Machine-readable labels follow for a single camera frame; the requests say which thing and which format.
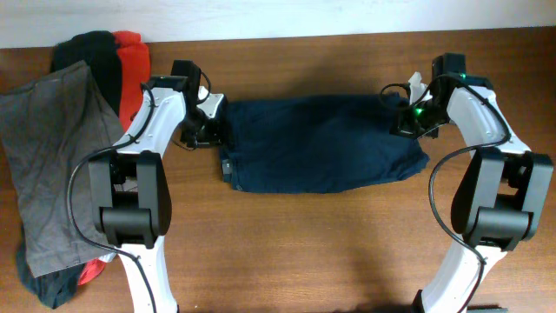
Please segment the red garment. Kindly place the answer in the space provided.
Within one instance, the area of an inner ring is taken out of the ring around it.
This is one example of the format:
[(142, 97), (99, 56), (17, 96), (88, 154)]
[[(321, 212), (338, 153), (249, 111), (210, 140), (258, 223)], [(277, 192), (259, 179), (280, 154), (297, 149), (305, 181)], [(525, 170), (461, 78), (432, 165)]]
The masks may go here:
[(117, 55), (122, 62), (122, 95), (118, 117), (122, 128), (127, 130), (140, 109), (140, 84), (150, 77), (149, 47), (142, 42), (138, 33), (127, 30), (111, 33), (116, 37)]

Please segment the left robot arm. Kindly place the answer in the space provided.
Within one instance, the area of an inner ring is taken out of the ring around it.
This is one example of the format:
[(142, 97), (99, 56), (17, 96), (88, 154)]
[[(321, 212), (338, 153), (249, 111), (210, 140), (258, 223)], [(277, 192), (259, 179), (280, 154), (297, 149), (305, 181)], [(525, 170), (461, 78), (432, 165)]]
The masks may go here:
[(177, 312), (164, 242), (172, 202), (162, 158), (173, 140), (186, 150), (221, 144), (219, 107), (206, 74), (176, 60), (167, 76), (144, 83), (142, 105), (126, 133), (86, 160), (92, 220), (104, 248), (122, 260), (136, 312)]

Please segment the navy blue shorts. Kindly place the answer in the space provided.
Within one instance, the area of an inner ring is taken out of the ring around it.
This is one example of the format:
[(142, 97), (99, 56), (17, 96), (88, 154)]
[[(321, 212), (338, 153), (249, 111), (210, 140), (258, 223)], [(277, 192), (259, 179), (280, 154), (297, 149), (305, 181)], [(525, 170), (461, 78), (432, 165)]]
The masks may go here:
[(426, 168), (415, 140), (390, 132), (397, 94), (325, 95), (224, 104), (223, 180), (259, 194), (339, 193)]

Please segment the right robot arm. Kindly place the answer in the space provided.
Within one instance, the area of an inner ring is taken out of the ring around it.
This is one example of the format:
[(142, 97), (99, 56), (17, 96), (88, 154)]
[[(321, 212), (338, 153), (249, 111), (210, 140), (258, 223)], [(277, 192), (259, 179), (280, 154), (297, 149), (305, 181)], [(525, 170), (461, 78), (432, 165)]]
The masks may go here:
[[(402, 84), (408, 103), (396, 107), (391, 134), (411, 139), (436, 137), (453, 123), (465, 147), (434, 166), (428, 199), (438, 225), (452, 244), (435, 277), (419, 290), (412, 312), (468, 312), (493, 266), (537, 232), (553, 175), (553, 161), (534, 153), (512, 130), (485, 77), (467, 74), (462, 54), (445, 53), (432, 62), (432, 80), (414, 73)], [(434, 183), (448, 160), (470, 153), (451, 205), (451, 223), (440, 218)]]

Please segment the dark teal garment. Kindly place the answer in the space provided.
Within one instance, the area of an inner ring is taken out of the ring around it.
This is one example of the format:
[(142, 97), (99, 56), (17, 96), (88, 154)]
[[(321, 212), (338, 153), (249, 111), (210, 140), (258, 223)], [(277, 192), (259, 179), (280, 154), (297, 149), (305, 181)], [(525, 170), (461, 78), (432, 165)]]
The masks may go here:
[(76, 295), (78, 282), (84, 269), (84, 265), (80, 264), (34, 277), (26, 261), (24, 238), (16, 250), (16, 266), (19, 281), (24, 288), (35, 295), (43, 306), (52, 310), (64, 305)]

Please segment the grey shorts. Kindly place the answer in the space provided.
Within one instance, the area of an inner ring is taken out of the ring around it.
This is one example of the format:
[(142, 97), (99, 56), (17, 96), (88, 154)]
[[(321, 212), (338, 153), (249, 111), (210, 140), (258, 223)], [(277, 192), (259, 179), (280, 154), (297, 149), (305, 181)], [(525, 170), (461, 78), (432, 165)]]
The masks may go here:
[(85, 62), (1, 97), (1, 140), (23, 220), (26, 262), (44, 276), (105, 255), (92, 221), (89, 171), (71, 173), (89, 153), (123, 135)]

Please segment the black garment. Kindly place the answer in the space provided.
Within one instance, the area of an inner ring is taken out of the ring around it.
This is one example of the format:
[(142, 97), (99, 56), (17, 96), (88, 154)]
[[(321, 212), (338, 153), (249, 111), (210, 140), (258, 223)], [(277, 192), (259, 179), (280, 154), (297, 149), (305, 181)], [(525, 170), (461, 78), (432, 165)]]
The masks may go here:
[(118, 116), (122, 95), (122, 62), (117, 50), (116, 37), (109, 31), (95, 30), (76, 35), (54, 47), (50, 72), (84, 61), (90, 67), (103, 98)]

